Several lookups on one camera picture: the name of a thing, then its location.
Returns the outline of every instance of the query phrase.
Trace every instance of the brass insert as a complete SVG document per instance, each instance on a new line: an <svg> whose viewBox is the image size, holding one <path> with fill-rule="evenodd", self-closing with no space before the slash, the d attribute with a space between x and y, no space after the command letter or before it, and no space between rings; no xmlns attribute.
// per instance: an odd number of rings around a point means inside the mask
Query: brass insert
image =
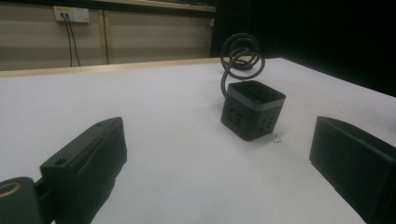
<svg viewBox="0 0 396 224"><path fill-rule="evenodd" d="M17 192L21 188L21 184L18 182L7 183L0 186L0 198L7 197L10 194Z"/></svg>

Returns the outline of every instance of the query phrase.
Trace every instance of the wall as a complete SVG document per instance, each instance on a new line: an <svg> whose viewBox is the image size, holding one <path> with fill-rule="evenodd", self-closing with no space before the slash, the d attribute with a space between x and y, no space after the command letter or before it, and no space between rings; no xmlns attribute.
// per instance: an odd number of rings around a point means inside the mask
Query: wall
<svg viewBox="0 0 396 224"><path fill-rule="evenodd" d="M212 36L209 23L210 19L90 9L90 23L73 23L73 31L81 65L87 66L206 58ZM0 2L0 71L67 66L66 28L55 21L52 7Z"/></svg>

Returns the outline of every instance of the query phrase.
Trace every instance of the black square box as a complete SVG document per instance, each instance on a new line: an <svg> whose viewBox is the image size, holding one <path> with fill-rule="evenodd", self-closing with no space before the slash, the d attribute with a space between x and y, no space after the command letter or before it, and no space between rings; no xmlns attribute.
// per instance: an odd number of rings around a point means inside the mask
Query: black square box
<svg viewBox="0 0 396 224"><path fill-rule="evenodd" d="M258 81L228 85L221 122L245 141L271 133L286 95Z"/></svg>

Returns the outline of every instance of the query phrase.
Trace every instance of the dark background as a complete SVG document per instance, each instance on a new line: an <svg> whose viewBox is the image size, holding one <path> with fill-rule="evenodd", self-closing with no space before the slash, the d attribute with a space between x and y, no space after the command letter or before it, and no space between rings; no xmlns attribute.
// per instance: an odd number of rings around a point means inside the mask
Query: dark background
<svg viewBox="0 0 396 224"><path fill-rule="evenodd" d="M385 1L218 0L211 56L236 33L282 57L396 96L396 18Z"/></svg>

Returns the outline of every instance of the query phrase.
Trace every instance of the hole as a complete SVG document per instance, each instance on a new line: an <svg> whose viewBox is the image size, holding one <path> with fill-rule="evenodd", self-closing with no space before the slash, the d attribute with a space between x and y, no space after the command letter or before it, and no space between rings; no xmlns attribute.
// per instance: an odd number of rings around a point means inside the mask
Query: hole
<svg viewBox="0 0 396 224"><path fill-rule="evenodd" d="M64 164L65 162L66 162L65 159L61 159L61 160L56 161L56 162L55 162L55 165L62 165L62 164Z"/></svg>
<svg viewBox="0 0 396 224"><path fill-rule="evenodd" d="M3 186L0 186L0 198L13 194L17 192L20 188L21 188L21 184L18 182L8 183Z"/></svg>

